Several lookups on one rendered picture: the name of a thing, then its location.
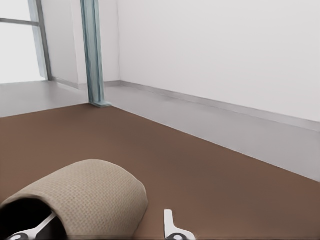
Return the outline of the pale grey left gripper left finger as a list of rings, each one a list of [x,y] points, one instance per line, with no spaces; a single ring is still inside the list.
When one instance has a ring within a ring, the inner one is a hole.
[[[45,220],[43,220],[38,226],[22,230],[14,233],[6,238],[6,240],[49,240],[54,237],[52,232],[52,222],[56,219],[56,214],[51,213]]]

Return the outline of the silver frame crossbar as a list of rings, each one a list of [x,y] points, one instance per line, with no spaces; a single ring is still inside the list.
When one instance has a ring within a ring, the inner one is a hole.
[[[34,27],[40,26],[39,23],[36,21],[27,21],[27,20],[18,20],[18,19],[9,19],[9,18],[0,18],[0,23],[26,25],[26,26],[34,26]]]

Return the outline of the silver frame post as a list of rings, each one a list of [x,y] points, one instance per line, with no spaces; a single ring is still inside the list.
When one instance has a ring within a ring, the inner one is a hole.
[[[53,81],[42,0],[27,0],[40,76]]]
[[[86,78],[89,103],[99,107],[110,107],[105,100],[103,79],[99,0],[80,0]]]

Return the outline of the beige woven slipper shoe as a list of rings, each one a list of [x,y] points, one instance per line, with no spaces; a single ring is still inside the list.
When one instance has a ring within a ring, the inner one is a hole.
[[[35,228],[55,213],[69,240],[130,239],[148,208],[144,185],[113,163],[73,163],[0,204],[0,238]]]

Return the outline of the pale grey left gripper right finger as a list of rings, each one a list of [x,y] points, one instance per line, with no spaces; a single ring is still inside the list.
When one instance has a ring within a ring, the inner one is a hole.
[[[194,234],[188,230],[178,228],[174,224],[171,209],[164,210],[164,238],[165,240],[194,240]]]

